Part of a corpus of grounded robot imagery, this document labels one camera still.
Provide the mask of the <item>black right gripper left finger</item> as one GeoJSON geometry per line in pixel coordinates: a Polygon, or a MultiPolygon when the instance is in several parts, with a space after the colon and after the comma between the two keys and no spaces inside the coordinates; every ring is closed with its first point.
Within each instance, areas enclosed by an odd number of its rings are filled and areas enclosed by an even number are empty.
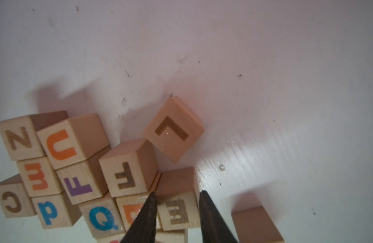
{"type": "Polygon", "coordinates": [[[151,192],[120,243],[154,243],[156,236],[157,195],[151,192]]]}

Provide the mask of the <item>wooden block letter E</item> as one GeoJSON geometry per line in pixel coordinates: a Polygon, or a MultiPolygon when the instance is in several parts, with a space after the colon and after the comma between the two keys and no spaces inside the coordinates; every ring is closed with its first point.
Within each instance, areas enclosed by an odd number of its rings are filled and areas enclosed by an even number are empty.
{"type": "Polygon", "coordinates": [[[163,172],[156,195],[164,231],[201,227],[199,186],[193,167],[163,172]]]}

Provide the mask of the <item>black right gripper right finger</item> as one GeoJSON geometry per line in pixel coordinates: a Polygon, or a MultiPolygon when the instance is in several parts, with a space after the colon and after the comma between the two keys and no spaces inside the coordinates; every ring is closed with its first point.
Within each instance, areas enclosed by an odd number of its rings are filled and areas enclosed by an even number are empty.
{"type": "Polygon", "coordinates": [[[204,243],[237,243],[208,192],[203,190],[199,197],[201,232],[204,243]]]}

